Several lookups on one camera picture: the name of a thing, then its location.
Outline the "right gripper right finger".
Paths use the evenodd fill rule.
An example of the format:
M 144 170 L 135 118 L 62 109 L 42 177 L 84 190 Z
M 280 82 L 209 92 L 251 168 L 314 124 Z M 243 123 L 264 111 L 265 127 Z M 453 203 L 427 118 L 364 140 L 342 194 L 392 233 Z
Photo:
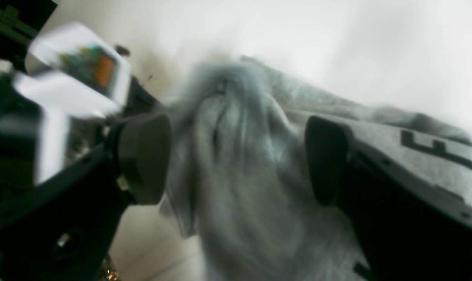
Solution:
M 472 281 L 472 206 L 346 125 L 310 117 L 304 145 L 316 200 L 341 209 L 370 281 Z

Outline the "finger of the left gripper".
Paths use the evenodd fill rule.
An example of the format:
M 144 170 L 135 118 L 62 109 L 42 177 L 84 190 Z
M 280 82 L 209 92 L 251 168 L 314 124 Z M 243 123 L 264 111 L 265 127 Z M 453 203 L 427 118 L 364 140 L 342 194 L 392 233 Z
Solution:
M 135 76 L 131 77 L 130 88 L 124 110 L 123 117 L 132 117 L 138 114 L 145 114 L 161 108 L 162 104 L 154 96 L 149 94 L 140 84 Z

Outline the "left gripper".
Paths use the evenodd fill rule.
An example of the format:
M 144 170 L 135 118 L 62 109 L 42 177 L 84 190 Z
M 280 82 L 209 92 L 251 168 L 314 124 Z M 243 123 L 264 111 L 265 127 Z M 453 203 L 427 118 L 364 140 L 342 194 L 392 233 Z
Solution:
M 49 117 L 47 107 L 23 98 L 12 84 L 12 72 L 0 70 L 0 203 L 35 187 L 43 149 L 66 166 L 103 141 L 98 124 Z

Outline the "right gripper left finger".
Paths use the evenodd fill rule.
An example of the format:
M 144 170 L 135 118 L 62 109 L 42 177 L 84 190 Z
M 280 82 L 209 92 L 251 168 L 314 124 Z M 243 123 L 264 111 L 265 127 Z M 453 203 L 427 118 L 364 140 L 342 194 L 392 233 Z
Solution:
M 93 281 L 130 205 L 157 205 L 172 144 L 165 113 L 114 125 L 105 143 L 0 204 L 1 281 Z

